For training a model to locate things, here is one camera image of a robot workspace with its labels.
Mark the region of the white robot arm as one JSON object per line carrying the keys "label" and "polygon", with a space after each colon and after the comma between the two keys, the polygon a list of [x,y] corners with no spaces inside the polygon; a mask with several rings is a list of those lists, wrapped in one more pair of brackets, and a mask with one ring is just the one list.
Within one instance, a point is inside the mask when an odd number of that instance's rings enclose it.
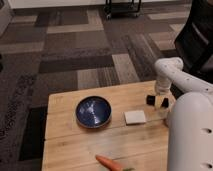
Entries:
{"label": "white robot arm", "polygon": [[184,72],[179,57],[158,59],[155,70],[157,94],[172,84],[183,92],[167,116],[167,171],[213,171],[213,84]]}

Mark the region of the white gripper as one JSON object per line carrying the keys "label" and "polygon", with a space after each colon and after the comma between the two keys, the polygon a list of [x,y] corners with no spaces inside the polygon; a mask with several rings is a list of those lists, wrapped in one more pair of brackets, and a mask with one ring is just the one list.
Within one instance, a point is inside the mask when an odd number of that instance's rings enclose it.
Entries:
{"label": "white gripper", "polygon": [[[171,88],[171,81],[169,79],[157,79],[155,83],[155,92],[157,96],[155,96],[155,109],[160,109],[163,103],[164,97],[161,95],[166,95],[169,93]],[[169,99],[169,108],[172,108],[176,99],[172,94],[168,95]]]}

